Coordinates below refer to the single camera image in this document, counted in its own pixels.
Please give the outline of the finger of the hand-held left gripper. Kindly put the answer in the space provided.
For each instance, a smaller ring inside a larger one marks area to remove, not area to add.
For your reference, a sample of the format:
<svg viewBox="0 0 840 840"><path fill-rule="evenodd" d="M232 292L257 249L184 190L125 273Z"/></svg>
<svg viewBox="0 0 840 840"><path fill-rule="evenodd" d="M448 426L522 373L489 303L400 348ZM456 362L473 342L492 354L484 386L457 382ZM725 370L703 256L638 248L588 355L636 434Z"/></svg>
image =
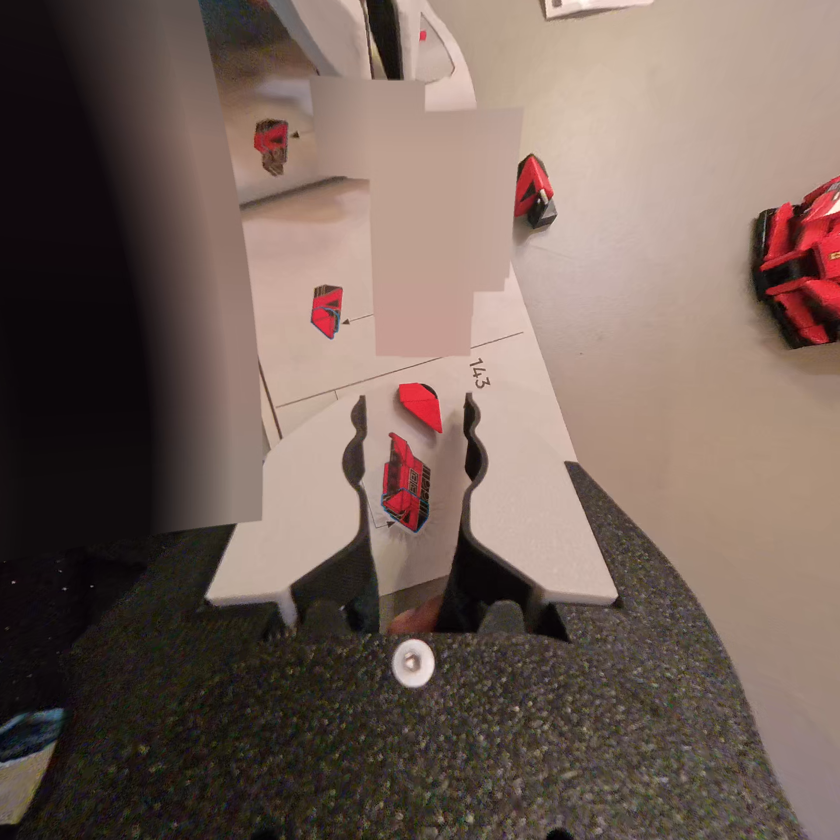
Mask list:
<svg viewBox="0 0 840 840"><path fill-rule="evenodd" d="M471 82L466 58L436 5L392 3L402 78L424 83Z"/></svg>
<svg viewBox="0 0 840 840"><path fill-rule="evenodd" d="M403 78L403 26L397 1L274 1L272 10L324 77Z"/></svg>

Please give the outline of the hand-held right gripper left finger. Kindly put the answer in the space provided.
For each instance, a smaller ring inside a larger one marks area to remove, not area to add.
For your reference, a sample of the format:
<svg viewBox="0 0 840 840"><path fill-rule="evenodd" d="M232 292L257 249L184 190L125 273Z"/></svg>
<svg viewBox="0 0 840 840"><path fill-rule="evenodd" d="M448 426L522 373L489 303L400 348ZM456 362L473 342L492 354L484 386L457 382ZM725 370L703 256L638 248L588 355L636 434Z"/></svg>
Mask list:
<svg viewBox="0 0 840 840"><path fill-rule="evenodd" d="M318 601L350 621L375 620L375 561L362 487L364 395L332 404L284 437L263 469L262 519L239 523L206 599L276 603L302 621Z"/></svg>

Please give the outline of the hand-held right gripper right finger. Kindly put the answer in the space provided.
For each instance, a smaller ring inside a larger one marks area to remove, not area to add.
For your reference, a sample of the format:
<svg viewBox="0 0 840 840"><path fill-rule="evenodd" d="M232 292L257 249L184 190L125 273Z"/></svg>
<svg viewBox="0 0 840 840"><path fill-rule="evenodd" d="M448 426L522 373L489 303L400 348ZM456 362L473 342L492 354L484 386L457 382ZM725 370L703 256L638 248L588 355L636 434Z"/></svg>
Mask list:
<svg viewBox="0 0 840 840"><path fill-rule="evenodd" d="M467 602L612 605L618 592L571 479L559 405L538 392L465 396L465 491L453 561Z"/></svg>

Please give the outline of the small red lego wedge piece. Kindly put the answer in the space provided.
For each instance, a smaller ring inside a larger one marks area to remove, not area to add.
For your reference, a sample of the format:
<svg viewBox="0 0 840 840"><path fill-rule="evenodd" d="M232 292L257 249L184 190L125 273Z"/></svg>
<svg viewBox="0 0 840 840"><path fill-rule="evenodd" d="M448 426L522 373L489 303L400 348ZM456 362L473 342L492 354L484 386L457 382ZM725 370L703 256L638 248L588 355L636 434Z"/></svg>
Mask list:
<svg viewBox="0 0 840 840"><path fill-rule="evenodd" d="M400 404L410 414L436 433L443 433L440 403L433 388L420 382L401 383L397 394Z"/></svg>

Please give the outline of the lego instruction booklet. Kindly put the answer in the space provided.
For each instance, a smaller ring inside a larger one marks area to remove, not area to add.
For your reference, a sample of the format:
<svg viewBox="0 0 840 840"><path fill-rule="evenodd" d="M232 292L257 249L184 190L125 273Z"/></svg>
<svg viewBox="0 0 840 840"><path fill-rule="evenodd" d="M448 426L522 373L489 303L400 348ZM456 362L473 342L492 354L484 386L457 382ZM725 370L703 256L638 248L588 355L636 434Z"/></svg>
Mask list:
<svg viewBox="0 0 840 840"><path fill-rule="evenodd" d="M513 269L502 291L476 294L469 356L378 356L368 185L310 185L243 206L242 217L269 439L365 396L362 486L379 593L434 587L450 571L469 484L466 393L557 402ZM443 433L400 404L408 382L436 391Z"/></svg>

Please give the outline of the red black lego subassembly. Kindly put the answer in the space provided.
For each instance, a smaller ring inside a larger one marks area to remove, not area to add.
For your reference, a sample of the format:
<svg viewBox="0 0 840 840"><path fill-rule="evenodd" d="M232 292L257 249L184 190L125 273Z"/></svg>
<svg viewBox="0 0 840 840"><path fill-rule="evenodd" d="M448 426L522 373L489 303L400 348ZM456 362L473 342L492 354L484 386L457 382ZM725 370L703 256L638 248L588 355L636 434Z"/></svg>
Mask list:
<svg viewBox="0 0 840 840"><path fill-rule="evenodd" d="M533 230L550 226L557 217L553 188L536 154L528 154L518 165L514 205L514 217L524 217Z"/></svg>

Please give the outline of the lego sticker sheet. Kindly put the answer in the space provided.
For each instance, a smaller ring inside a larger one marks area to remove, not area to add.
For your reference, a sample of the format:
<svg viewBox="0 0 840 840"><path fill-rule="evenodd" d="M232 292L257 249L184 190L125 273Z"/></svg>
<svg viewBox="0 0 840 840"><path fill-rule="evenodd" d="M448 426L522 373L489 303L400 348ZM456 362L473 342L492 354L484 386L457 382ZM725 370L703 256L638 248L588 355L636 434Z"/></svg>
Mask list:
<svg viewBox="0 0 840 840"><path fill-rule="evenodd" d="M655 1L543 1L546 20L583 18L626 9L648 7Z"/></svg>

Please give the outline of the red lego race car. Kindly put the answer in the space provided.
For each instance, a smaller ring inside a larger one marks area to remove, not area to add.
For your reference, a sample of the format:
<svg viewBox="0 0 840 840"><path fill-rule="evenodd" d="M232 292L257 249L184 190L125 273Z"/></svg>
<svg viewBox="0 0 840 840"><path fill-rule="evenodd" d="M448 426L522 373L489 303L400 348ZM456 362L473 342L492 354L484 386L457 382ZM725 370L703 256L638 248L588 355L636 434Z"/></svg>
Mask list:
<svg viewBox="0 0 840 840"><path fill-rule="evenodd" d="M839 178L752 228L752 286L791 349L838 342Z"/></svg>

